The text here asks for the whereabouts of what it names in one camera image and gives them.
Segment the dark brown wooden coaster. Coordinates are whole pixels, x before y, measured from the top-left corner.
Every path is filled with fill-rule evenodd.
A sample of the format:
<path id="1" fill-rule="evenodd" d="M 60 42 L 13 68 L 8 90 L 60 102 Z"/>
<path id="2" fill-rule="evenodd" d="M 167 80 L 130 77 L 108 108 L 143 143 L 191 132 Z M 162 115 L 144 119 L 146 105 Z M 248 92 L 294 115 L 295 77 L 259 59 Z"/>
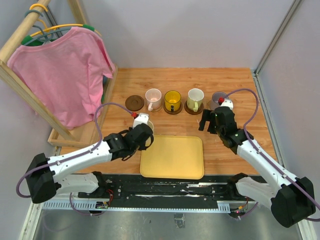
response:
<path id="1" fill-rule="evenodd" d="M 200 107 L 198 108 L 198 110 L 197 110 L 197 111 L 193 111 L 192 109 L 189 109 L 189 108 L 188 108 L 187 101 L 186 101 L 186 102 L 184 103 L 184 109 L 185 109 L 185 111 L 186 111 L 188 114 L 190 114 L 190 115 L 199 115 L 199 114 L 201 114 L 201 113 L 203 112 L 203 110 L 204 110 L 204 104 L 201 103 L 201 105 L 200 105 Z"/>

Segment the purple translucent cup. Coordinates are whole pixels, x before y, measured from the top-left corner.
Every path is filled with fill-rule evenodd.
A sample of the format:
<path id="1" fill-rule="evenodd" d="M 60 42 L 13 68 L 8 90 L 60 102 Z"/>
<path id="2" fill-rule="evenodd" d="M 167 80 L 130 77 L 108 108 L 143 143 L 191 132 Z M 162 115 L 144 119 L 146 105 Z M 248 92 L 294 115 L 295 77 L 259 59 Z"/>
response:
<path id="1" fill-rule="evenodd" d="M 212 97 L 211 100 L 209 102 L 209 107 L 210 109 L 213 111 L 216 108 L 218 108 L 221 104 L 219 103 L 219 99 L 223 98 L 223 99 L 228 99 L 228 96 L 226 93 L 222 92 L 222 91 L 217 91 L 215 92 Z"/>

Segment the white cup green handle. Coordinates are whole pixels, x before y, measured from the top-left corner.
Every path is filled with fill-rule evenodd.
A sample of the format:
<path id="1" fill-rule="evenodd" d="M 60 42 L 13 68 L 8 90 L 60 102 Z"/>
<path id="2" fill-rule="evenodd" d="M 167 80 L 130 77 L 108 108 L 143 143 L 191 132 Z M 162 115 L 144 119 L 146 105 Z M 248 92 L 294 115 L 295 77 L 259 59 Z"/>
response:
<path id="1" fill-rule="evenodd" d="M 199 88 L 193 88 L 188 91 L 187 107 L 193 112 L 197 112 L 203 103 L 205 95 Z"/>

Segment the yellow translucent cup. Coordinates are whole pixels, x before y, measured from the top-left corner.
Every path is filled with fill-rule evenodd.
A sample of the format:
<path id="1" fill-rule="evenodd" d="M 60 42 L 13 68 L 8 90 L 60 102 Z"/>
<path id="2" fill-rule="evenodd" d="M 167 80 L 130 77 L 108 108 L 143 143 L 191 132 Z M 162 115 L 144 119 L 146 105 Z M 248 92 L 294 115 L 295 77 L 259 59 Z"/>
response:
<path id="1" fill-rule="evenodd" d="M 169 111 L 176 111 L 181 104 L 181 94 L 176 90 L 170 90 L 164 95 L 164 104 Z"/>

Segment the dark cork coaster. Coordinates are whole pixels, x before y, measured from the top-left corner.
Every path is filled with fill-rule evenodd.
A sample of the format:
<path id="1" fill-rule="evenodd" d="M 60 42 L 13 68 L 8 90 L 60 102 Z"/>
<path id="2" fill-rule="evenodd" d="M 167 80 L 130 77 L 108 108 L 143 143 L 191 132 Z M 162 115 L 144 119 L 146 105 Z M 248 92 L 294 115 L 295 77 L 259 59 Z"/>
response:
<path id="1" fill-rule="evenodd" d="M 145 101 L 139 95 L 131 95 L 125 100 L 125 107 L 132 112 L 139 111 L 144 105 Z"/>

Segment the woven rattan coaster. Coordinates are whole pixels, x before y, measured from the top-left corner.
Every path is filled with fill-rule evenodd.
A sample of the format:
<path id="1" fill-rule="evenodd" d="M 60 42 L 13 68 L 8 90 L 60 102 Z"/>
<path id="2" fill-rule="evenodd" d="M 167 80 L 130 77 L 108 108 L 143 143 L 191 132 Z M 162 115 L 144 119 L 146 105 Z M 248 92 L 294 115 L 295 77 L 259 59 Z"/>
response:
<path id="1" fill-rule="evenodd" d="M 150 103 L 149 105 L 146 106 L 146 110 L 149 111 L 149 112 L 158 112 L 162 108 L 163 108 L 162 105 L 159 105 L 158 108 L 155 108 L 155 106 L 152 103 Z"/>

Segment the pink translucent cup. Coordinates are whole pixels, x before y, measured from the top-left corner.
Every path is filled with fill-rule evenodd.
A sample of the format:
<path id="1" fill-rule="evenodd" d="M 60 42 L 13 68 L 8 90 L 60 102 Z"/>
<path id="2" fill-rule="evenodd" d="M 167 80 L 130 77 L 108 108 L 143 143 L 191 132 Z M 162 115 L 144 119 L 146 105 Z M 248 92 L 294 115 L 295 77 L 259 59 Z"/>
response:
<path id="1" fill-rule="evenodd" d="M 162 105 L 162 93 L 157 88 L 151 88 L 145 93 L 146 106 L 152 103 L 154 108 L 158 108 Z"/>

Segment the clear cup white handle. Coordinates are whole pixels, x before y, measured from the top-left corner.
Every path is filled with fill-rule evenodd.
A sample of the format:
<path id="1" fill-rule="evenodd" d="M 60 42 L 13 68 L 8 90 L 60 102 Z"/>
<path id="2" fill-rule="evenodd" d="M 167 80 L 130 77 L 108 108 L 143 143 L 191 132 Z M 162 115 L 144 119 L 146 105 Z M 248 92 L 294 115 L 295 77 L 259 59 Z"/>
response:
<path id="1" fill-rule="evenodd" d="M 147 125 L 151 128 L 152 131 L 154 130 L 154 125 L 150 120 L 147 122 Z M 149 137 L 147 139 L 147 141 L 146 141 L 146 146 L 147 147 L 151 145 L 151 140 L 152 140 L 151 137 Z"/>

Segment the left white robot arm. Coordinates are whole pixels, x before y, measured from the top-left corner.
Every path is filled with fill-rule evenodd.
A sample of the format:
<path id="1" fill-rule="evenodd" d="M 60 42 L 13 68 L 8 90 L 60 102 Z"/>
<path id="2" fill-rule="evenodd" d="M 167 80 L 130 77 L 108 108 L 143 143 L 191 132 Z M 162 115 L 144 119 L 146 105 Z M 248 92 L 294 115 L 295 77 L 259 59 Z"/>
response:
<path id="1" fill-rule="evenodd" d="M 65 155 L 46 157 L 44 153 L 37 154 L 30 163 L 25 178 L 31 200 L 34 204 L 40 204 L 55 195 L 75 192 L 101 198 L 107 193 L 102 175 L 98 172 L 85 175 L 76 172 L 116 159 L 126 161 L 136 151 L 146 150 L 146 143 L 152 144 L 153 141 L 152 128 L 141 123 Z"/>

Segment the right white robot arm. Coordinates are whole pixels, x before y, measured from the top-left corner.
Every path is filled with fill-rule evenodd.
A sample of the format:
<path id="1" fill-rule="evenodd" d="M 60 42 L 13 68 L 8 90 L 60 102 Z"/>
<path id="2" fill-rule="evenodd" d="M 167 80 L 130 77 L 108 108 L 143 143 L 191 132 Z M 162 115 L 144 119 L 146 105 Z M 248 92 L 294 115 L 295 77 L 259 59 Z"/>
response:
<path id="1" fill-rule="evenodd" d="M 270 209 L 277 222 L 286 228 L 302 220 L 312 220 L 310 216 L 319 205 L 313 183 L 307 177 L 297 177 L 270 157 L 250 133 L 237 126 L 229 107 L 205 109 L 199 131 L 204 130 L 206 123 L 210 134 L 216 134 L 226 148 L 249 163 L 266 181 L 263 184 L 238 173 L 227 181 L 226 193 L 230 199 L 248 197 L 256 201 Z"/>

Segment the yellow plastic tray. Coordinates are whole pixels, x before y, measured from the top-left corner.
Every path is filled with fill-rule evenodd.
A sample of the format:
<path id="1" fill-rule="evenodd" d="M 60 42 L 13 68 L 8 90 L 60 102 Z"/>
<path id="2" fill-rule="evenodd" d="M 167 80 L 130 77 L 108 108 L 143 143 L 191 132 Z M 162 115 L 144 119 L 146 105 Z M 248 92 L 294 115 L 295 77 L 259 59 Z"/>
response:
<path id="1" fill-rule="evenodd" d="M 152 145 L 141 152 L 143 177 L 199 180 L 204 173 L 203 142 L 197 136 L 155 135 Z"/>

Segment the pink t-shirt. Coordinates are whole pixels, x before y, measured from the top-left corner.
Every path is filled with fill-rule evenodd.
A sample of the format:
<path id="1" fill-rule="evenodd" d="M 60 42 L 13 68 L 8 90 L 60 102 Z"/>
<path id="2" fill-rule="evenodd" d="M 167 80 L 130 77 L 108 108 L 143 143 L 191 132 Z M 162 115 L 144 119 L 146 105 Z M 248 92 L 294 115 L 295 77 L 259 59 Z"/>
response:
<path id="1" fill-rule="evenodd" d="M 93 121 L 103 78 L 115 71 L 102 38 L 82 27 L 51 43 L 21 45 L 7 66 L 69 130 Z"/>

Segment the yellow clothes hanger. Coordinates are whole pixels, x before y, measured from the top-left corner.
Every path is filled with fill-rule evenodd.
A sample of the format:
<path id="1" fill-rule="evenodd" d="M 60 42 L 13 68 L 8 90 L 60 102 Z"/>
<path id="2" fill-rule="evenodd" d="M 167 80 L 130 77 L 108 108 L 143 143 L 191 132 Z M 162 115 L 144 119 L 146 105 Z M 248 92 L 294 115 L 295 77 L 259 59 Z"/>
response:
<path id="1" fill-rule="evenodd" d="M 73 17 L 77 21 L 77 23 L 55 25 L 55 26 L 47 27 L 46 30 L 53 30 L 53 28 L 58 28 L 60 30 L 60 29 L 65 29 L 66 27 L 83 27 L 95 32 L 101 37 L 102 35 L 95 28 L 88 25 L 85 11 L 82 8 L 83 6 L 82 2 L 80 0 L 68 0 L 67 2 L 69 4 Z M 31 34 L 31 37 L 34 37 L 38 34 L 40 34 L 40 31 L 37 31 Z"/>

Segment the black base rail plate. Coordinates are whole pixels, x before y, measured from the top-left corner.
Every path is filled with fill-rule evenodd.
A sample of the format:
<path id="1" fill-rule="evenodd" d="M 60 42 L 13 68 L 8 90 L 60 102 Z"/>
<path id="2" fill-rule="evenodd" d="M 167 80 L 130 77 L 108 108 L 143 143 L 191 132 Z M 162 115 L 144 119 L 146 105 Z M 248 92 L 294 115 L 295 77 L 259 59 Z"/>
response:
<path id="1" fill-rule="evenodd" d="M 105 189 L 63 193 L 48 200 L 52 208 L 102 211 L 219 212 L 235 211 L 247 198 L 232 193 L 230 175 L 201 179 L 147 178 L 138 174 L 104 174 Z"/>

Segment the aluminium frame post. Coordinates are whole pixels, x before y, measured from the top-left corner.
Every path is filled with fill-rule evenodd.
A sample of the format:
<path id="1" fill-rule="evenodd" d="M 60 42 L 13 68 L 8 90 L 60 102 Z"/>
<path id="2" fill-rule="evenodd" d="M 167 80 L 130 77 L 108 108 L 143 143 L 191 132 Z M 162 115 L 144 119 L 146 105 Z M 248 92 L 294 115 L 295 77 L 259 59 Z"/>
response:
<path id="1" fill-rule="evenodd" d="M 269 43 L 268 47 L 266 48 L 262 58 L 260 59 L 257 67 L 252 71 L 254 77 L 258 77 L 260 72 L 262 71 L 263 67 L 267 63 L 267 60 L 272 55 L 274 49 L 276 48 L 278 42 L 280 41 L 281 37 L 283 36 L 284 32 L 288 28 L 289 24 L 291 23 L 292 19 L 294 18 L 295 14 L 298 12 L 299 8 L 303 4 L 304 0 L 294 0 L 290 5 L 287 13 L 285 14 L 282 22 L 280 23 L 279 27 L 277 28 L 271 42 Z"/>

